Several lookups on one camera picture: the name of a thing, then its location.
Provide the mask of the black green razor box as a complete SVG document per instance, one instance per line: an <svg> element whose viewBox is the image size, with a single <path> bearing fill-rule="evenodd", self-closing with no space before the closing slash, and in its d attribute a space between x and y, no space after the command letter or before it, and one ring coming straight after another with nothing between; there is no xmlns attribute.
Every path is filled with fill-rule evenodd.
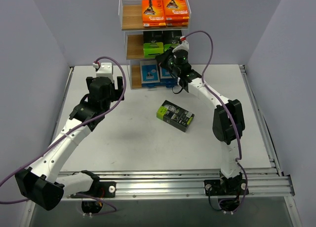
<svg viewBox="0 0 316 227"><path fill-rule="evenodd" d="M181 30L163 31L162 42L164 51L167 51L170 47L175 48L180 44L180 37L182 36Z"/></svg>
<svg viewBox="0 0 316 227"><path fill-rule="evenodd" d="M164 52L162 31L143 32L144 58L154 58Z"/></svg>

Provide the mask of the blue Harry's box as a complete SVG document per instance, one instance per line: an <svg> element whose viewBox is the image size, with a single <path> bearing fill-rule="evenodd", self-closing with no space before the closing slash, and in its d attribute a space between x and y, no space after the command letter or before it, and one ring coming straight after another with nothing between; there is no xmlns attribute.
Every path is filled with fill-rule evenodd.
<svg viewBox="0 0 316 227"><path fill-rule="evenodd" d="M175 79L175 77L165 68L159 67L159 73L161 79Z"/></svg>
<svg viewBox="0 0 316 227"><path fill-rule="evenodd" d="M160 85L160 77L156 60L140 61L141 86L156 87Z"/></svg>

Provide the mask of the black green razor box front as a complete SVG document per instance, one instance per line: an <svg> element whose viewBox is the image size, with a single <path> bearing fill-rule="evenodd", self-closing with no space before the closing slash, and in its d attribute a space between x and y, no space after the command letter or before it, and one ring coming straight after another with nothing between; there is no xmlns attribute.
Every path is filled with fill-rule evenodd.
<svg viewBox="0 0 316 227"><path fill-rule="evenodd" d="M154 58L164 52L162 31L143 32L144 58Z"/></svg>

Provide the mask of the grey blue razor box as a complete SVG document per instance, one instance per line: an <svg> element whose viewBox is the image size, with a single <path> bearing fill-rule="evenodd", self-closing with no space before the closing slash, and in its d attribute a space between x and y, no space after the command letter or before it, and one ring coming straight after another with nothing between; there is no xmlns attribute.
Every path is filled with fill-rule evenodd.
<svg viewBox="0 0 316 227"><path fill-rule="evenodd" d="M160 80L160 85L166 88L173 88L178 85L178 79L176 78L162 78Z"/></svg>

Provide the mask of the large orange Fusion5 razor box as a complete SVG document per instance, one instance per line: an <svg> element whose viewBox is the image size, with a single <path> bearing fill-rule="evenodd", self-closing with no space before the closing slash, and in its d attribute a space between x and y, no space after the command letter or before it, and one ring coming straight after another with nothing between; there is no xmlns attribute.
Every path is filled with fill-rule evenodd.
<svg viewBox="0 0 316 227"><path fill-rule="evenodd" d="M143 27L166 27L162 0L142 0Z"/></svg>

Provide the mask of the narrow orange Fusion5 razor box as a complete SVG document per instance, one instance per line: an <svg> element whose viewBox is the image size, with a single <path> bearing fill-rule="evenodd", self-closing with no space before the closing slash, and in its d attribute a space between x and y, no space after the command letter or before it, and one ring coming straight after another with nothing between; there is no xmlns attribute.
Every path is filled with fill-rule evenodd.
<svg viewBox="0 0 316 227"><path fill-rule="evenodd" d="M189 20L190 13L186 0L162 0L166 20Z"/></svg>

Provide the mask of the black box with face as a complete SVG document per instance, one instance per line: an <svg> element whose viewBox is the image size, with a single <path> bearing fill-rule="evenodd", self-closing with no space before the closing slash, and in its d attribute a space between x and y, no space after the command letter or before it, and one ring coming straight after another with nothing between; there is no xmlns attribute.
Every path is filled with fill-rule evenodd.
<svg viewBox="0 0 316 227"><path fill-rule="evenodd" d="M157 110L156 117L178 130L186 132L190 123L193 121L195 114L165 100Z"/></svg>

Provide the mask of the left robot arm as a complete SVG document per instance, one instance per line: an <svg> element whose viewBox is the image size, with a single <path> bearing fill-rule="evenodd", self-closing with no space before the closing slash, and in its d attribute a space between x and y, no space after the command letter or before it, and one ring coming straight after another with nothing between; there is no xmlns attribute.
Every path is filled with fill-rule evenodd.
<svg viewBox="0 0 316 227"><path fill-rule="evenodd" d="M117 82L108 77L87 77L88 93L70 113L62 131L41 155L15 174L21 194L49 211L65 196L98 196L100 178L87 170L64 178L58 176L61 168L79 144L114 109L112 102L124 100L126 78Z"/></svg>

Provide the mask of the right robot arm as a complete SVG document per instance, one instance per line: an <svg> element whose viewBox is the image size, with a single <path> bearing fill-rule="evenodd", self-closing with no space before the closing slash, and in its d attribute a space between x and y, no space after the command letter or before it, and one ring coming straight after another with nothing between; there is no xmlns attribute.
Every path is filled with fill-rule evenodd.
<svg viewBox="0 0 316 227"><path fill-rule="evenodd" d="M178 85L214 109L212 131L221 142L221 175L219 188L232 193L237 188L235 178L242 177L241 137L245 122L241 102L230 100L208 85L204 75L195 71L188 62L188 51L169 48L155 57L158 65L178 80Z"/></svg>

